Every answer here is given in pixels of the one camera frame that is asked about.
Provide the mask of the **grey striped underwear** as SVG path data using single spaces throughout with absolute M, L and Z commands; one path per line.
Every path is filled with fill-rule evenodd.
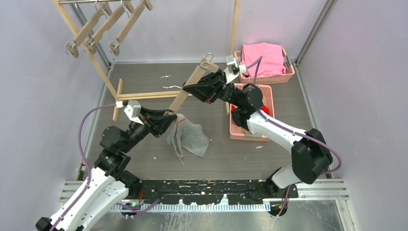
M 203 157 L 209 147 L 209 138 L 204 134 L 202 125 L 192 123 L 184 114 L 177 114 L 172 124 L 167 143 L 173 146 L 178 158 L 183 157 L 183 150 Z

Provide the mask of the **red underwear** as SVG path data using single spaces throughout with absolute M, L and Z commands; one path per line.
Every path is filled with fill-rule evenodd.
M 260 110 L 267 114 L 268 116 L 274 117 L 274 110 L 273 108 L 269 108 L 266 105 L 263 105 Z M 245 115 L 247 114 L 247 111 L 244 110 L 243 108 L 238 108 L 237 106 L 230 104 L 230 112 L 232 113 L 232 116 L 239 116 L 239 115 Z

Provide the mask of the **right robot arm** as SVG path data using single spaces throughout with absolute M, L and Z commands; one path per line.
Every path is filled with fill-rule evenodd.
M 220 99 L 235 106 L 231 111 L 233 123 L 243 130 L 258 133 L 279 144 L 291 154 L 291 165 L 279 168 L 267 184 L 268 194 L 278 198 L 289 185 L 303 182 L 313 184 L 333 162 L 322 133 L 289 126 L 265 113 L 262 90 L 254 84 L 242 88 L 228 83 L 222 71 L 208 74 L 195 84 L 185 83 L 184 91 L 198 100 L 211 104 Z

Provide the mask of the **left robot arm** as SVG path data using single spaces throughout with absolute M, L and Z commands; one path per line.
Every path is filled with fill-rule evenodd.
M 130 119 L 128 129 L 109 126 L 103 131 L 98 159 L 93 167 L 85 162 L 87 178 L 55 214 L 37 221 L 38 231 L 90 231 L 111 207 L 140 194 L 140 179 L 126 170 L 131 160 L 127 152 L 150 134 L 163 135 L 178 116 L 130 104 L 125 113 Z

